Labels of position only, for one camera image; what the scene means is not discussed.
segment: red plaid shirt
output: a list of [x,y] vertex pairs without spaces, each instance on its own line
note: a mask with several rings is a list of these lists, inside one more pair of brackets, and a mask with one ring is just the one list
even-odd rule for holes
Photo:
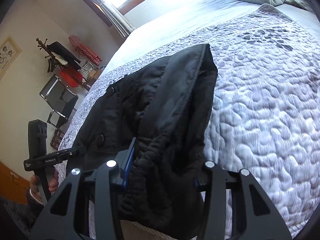
[[69,41],[76,52],[85,56],[92,63],[99,66],[102,59],[94,51],[92,51],[92,49],[89,49],[86,45],[84,45],[78,36],[70,35]]

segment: silver screw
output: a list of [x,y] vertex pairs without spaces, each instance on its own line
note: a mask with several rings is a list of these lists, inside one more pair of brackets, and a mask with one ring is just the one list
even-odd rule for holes
[[207,166],[208,168],[213,168],[213,167],[214,167],[214,162],[212,162],[212,161],[206,161],[206,162],[205,162],[205,166]]
[[248,171],[247,169],[242,169],[240,172],[243,176],[248,176],[250,174],[250,171]]
[[116,166],[116,164],[117,164],[117,162],[114,160],[107,161],[107,166],[110,168]]
[[71,171],[71,174],[72,175],[78,175],[80,173],[80,169],[78,169],[78,168],[75,168],[75,169],[73,169],[72,171]]

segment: coat rack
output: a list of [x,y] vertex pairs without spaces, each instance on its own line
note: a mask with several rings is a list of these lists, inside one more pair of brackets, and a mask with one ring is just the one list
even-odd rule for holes
[[47,42],[48,39],[45,39],[45,42],[42,43],[41,40],[39,40],[38,38],[36,38],[36,41],[38,42],[38,47],[40,47],[40,50],[41,49],[44,49],[46,53],[49,54],[49,56],[46,56],[44,58],[47,58],[47,57],[51,57],[52,61],[49,61],[50,64],[55,64],[55,65],[58,65],[62,70],[66,71],[79,85],[81,85],[82,87],[84,87],[87,91],[90,90],[90,87],[83,83],[82,80],[80,80],[79,78],[77,78],[73,73],[71,73],[68,68],[64,65],[62,65],[57,59],[56,57],[52,54],[52,52],[47,48],[47,46],[45,45],[46,42]]

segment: jacket sleeve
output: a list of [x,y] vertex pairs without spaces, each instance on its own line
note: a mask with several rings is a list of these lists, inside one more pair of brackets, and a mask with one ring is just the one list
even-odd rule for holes
[[27,189],[26,195],[27,205],[18,204],[2,197],[0,197],[0,202],[20,230],[29,234],[44,206],[31,196],[30,188]]

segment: quilted bedspread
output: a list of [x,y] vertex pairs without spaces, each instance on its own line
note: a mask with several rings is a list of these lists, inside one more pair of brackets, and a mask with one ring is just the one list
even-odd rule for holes
[[[108,85],[157,58],[209,43],[219,70],[204,154],[227,170],[247,168],[267,192],[294,237],[320,201],[320,42],[264,4],[162,46],[102,75],[63,138],[71,147]],[[60,183],[66,163],[59,164]],[[231,234],[228,196],[226,238]]]

